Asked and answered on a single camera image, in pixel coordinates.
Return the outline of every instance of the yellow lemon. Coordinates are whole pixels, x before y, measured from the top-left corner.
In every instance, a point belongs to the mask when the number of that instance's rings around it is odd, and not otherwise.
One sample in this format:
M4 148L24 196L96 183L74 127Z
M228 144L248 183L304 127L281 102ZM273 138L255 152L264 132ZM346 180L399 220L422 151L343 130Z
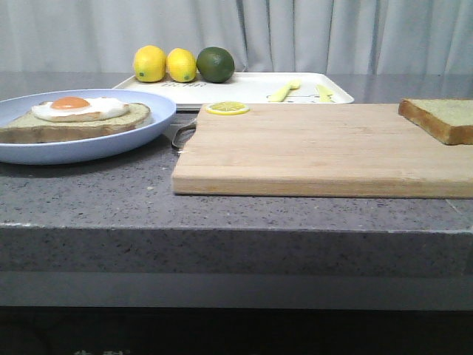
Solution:
M250 107L247 104L238 101L221 101L205 107L205 111L215 115L241 115L249 110Z
M171 78L180 83L193 81L197 73L194 55L183 48L174 48L168 54L167 65Z
M136 79L143 82L154 82L166 74L166 54L156 46L141 47L133 60Z

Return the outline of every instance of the speckled countertop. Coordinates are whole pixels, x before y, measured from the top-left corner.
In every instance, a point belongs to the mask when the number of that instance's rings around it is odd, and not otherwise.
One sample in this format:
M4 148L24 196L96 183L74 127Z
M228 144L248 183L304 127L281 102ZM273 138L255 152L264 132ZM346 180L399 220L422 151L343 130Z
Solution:
M128 73L0 73L0 99ZM473 76L330 75L355 102L473 97ZM176 196L169 137L67 166L0 163L0 271L464 277L473 200ZM0 291L0 302L11 298Z

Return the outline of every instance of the dark floor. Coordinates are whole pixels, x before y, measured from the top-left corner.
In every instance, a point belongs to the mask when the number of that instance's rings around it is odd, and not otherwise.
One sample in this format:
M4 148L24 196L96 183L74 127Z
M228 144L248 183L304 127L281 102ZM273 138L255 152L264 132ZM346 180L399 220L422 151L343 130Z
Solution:
M473 312L0 308L0 355L473 354Z

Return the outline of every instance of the egg yolk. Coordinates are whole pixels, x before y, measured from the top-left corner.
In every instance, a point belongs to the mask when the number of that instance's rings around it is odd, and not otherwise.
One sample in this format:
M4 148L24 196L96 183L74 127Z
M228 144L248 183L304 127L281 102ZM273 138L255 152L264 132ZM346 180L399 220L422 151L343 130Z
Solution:
M53 109L80 109L81 107L87 106L90 106L87 100L75 96L59 98L51 104L51 108Z

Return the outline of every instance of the fried egg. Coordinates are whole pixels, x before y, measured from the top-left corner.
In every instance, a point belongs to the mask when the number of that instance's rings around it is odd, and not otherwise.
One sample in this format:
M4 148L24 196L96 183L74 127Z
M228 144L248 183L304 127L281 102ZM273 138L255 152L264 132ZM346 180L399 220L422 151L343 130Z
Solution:
M99 121L124 115L129 106L117 98L78 98L67 96L31 108L35 117L53 122Z

